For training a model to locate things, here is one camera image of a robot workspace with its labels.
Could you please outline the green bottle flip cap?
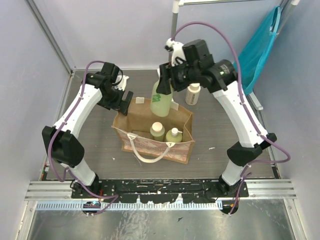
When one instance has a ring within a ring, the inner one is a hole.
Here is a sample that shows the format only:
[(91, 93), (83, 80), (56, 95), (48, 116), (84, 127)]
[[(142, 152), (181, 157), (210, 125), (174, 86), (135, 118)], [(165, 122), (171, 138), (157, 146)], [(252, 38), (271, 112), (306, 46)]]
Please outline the green bottle flip cap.
[(157, 87), (159, 85), (159, 80), (155, 82), (152, 88), (150, 110), (153, 114), (158, 117), (166, 117), (171, 108), (171, 102), (173, 98), (173, 88), (170, 86), (171, 93), (168, 95), (157, 93)]

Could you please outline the brown canvas tote bag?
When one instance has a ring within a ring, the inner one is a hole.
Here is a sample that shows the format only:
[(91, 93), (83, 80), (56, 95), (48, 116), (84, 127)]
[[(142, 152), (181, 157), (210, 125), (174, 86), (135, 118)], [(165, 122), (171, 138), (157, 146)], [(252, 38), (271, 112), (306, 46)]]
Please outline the brown canvas tote bag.
[(127, 115), (116, 115), (112, 128), (122, 150), (134, 153), (144, 163), (165, 159), (187, 164), (195, 144), (192, 124), (193, 113), (175, 102), (167, 116), (159, 117), (152, 113), (150, 99), (135, 97)]

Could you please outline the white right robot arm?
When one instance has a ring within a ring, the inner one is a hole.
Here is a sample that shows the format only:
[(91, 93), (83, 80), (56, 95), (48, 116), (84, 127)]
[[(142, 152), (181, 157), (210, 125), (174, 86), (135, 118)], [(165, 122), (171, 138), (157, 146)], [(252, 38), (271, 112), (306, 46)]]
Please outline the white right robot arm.
[(245, 166), (277, 140), (260, 124), (244, 95), (233, 64), (226, 60), (215, 62), (203, 39), (186, 44), (168, 39), (165, 49), (171, 60), (159, 66), (159, 80), (152, 91), (152, 103), (164, 103), (166, 96), (185, 90), (191, 84), (206, 88), (220, 103), (238, 136), (238, 142), (227, 150), (228, 164), (218, 179), (220, 193), (231, 197), (242, 179)]

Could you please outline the green pump bottle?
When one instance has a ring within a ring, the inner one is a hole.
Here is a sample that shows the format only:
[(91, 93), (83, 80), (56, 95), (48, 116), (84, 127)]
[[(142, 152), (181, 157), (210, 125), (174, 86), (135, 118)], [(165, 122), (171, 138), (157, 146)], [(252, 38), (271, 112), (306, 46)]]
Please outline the green pump bottle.
[(174, 127), (165, 135), (165, 141), (171, 143), (181, 143), (183, 139), (183, 132)]

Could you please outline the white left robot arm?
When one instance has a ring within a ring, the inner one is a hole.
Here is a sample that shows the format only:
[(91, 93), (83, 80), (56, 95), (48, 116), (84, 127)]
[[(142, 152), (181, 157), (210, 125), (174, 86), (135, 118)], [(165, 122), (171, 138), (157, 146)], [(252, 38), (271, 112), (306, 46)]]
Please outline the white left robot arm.
[(41, 134), (48, 160), (63, 166), (64, 172), (77, 181), (82, 192), (88, 198), (95, 198), (101, 196), (100, 180), (84, 159), (85, 149), (78, 140), (80, 131), (96, 105), (126, 116), (133, 92), (125, 92), (128, 76), (122, 70), (84, 76), (86, 83), (80, 85), (68, 109), (52, 127), (45, 126)]

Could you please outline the cream white bottle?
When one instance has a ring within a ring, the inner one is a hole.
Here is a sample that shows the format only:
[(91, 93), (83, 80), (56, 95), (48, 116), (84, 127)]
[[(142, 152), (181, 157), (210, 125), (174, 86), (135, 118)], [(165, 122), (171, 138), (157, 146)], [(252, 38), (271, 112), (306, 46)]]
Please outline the cream white bottle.
[(200, 91), (201, 86), (199, 83), (190, 84), (187, 87), (185, 102), (190, 106), (196, 105), (199, 99)]

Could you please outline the green bottle beige round cap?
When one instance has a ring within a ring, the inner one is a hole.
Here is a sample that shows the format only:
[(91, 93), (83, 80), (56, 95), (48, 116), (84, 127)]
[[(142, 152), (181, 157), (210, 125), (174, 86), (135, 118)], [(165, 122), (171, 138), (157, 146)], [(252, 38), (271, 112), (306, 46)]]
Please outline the green bottle beige round cap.
[(150, 127), (152, 138), (158, 142), (165, 141), (165, 128), (160, 122), (154, 122)]

